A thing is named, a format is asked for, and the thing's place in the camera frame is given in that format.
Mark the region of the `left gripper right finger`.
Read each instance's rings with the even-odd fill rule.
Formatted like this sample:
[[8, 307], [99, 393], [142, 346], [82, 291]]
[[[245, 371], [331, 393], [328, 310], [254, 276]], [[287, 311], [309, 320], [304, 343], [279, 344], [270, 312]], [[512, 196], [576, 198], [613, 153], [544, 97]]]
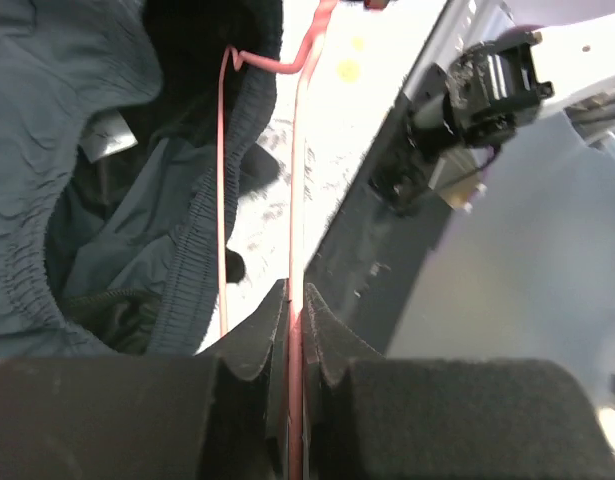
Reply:
[[388, 359], [313, 285], [303, 339], [321, 479], [615, 479], [590, 401], [553, 362]]

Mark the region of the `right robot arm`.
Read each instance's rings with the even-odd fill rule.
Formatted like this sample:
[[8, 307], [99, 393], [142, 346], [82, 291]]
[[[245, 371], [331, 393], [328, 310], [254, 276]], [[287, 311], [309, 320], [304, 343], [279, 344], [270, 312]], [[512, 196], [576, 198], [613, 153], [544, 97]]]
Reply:
[[615, 13], [517, 27], [429, 72], [432, 90], [403, 113], [401, 157], [375, 177], [400, 215], [487, 170], [503, 144], [538, 119], [568, 111], [585, 130], [615, 121]]

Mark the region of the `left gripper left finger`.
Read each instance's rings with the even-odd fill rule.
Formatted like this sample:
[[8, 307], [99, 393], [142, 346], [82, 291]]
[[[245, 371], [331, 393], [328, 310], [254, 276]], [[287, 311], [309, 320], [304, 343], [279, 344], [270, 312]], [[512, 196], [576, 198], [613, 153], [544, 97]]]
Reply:
[[194, 357], [0, 362], [0, 479], [282, 479], [287, 286]]

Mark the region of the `dark navy shorts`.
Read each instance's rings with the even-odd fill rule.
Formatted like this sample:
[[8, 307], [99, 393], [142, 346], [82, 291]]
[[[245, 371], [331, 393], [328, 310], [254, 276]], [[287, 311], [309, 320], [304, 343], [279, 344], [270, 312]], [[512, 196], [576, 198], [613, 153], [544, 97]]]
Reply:
[[276, 79], [278, 1], [0, 1], [0, 360], [192, 355], [216, 213]]

